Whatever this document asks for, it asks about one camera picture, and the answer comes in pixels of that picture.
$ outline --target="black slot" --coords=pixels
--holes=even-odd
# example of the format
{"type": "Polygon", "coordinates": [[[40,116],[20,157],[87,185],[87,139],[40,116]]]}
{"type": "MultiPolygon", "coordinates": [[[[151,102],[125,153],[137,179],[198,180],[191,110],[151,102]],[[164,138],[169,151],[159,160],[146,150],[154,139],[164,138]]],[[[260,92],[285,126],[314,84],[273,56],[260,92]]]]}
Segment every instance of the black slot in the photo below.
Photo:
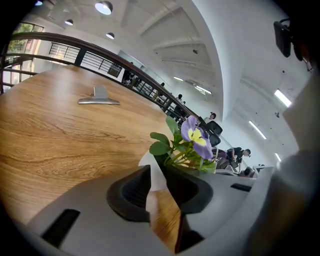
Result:
{"type": "Polygon", "coordinates": [[[246,185],[242,185],[242,184],[238,184],[235,183],[231,186],[231,188],[236,189],[236,190],[241,190],[241,191],[245,191],[245,192],[250,192],[251,190],[251,186],[246,186],[246,185]]]}
{"type": "Polygon", "coordinates": [[[80,211],[78,210],[64,210],[41,237],[49,244],[59,248],[79,215],[80,211]]]}

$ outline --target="purple flower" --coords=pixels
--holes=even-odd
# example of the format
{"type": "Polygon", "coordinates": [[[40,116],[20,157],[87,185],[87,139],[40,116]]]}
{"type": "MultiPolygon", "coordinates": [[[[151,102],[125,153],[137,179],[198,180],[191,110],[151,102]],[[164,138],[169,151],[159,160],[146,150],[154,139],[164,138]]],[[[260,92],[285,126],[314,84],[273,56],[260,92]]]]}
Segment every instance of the purple flower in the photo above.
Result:
{"type": "Polygon", "coordinates": [[[197,119],[194,116],[189,116],[186,121],[182,123],[181,135],[187,141],[193,141],[194,151],[204,159],[211,159],[214,157],[212,147],[208,134],[196,126],[197,119]]]}

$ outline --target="ceiling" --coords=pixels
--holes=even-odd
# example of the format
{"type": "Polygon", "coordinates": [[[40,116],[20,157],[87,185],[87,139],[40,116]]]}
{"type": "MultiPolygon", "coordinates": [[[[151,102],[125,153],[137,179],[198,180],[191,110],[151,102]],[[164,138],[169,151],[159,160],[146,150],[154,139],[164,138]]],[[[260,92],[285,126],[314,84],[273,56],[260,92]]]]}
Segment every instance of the ceiling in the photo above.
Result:
{"type": "Polygon", "coordinates": [[[71,18],[74,28],[102,38],[113,32],[124,52],[150,69],[151,60],[157,63],[160,70],[153,71],[167,83],[164,76],[198,84],[212,92],[206,101],[223,108],[224,117],[234,112],[252,120],[269,150],[286,156],[297,149],[274,92],[280,88],[293,101],[310,73],[277,49],[273,22],[285,14],[272,1],[110,0],[108,16],[94,0],[51,1],[36,14],[61,27],[71,18]]]}

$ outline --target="wooden table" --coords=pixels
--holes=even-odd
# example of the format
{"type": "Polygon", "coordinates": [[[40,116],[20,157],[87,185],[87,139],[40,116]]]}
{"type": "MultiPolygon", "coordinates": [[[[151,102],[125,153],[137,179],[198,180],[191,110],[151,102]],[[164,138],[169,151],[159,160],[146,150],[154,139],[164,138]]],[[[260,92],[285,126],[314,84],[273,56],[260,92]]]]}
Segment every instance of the wooden table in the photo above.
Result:
{"type": "MultiPolygon", "coordinates": [[[[165,119],[151,101],[73,65],[14,86],[0,97],[0,196],[9,215],[26,224],[76,184],[138,166],[150,132],[172,138],[165,119]],[[121,105],[79,105],[96,85],[121,105]]],[[[173,249],[180,211],[167,190],[149,195],[151,226],[173,249]]]]}

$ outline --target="railing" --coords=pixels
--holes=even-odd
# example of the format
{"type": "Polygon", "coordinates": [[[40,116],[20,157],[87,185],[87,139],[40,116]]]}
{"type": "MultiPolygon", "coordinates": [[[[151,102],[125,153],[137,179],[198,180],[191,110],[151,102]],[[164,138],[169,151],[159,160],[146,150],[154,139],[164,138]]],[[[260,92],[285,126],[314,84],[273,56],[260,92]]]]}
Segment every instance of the railing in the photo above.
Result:
{"type": "Polygon", "coordinates": [[[16,72],[26,75],[36,75],[32,70],[20,70],[8,68],[8,57],[21,57],[28,59],[41,59],[52,63],[62,65],[74,65],[86,70],[90,70],[100,76],[106,77],[129,90],[136,92],[144,98],[154,102],[167,114],[175,117],[177,120],[184,119],[185,116],[197,116],[190,109],[181,104],[170,92],[156,82],[152,77],[134,66],[122,57],[108,51],[95,44],[80,40],[78,38],[47,32],[26,32],[12,35],[13,40],[41,40],[41,44],[45,41],[51,43],[50,50],[46,55],[26,54],[26,53],[7,53],[1,56],[0,64],[0,93],[4,93],[3,86],[13,87],[4,81],[4,72],[16,72]],[[121,71],[129,71],[135,75],[130,84],[126,85],[126,81],[119,76],[123,74],[121,71]],[[176,105],[182,111],[175,111],[172,104],[176,105]]]}

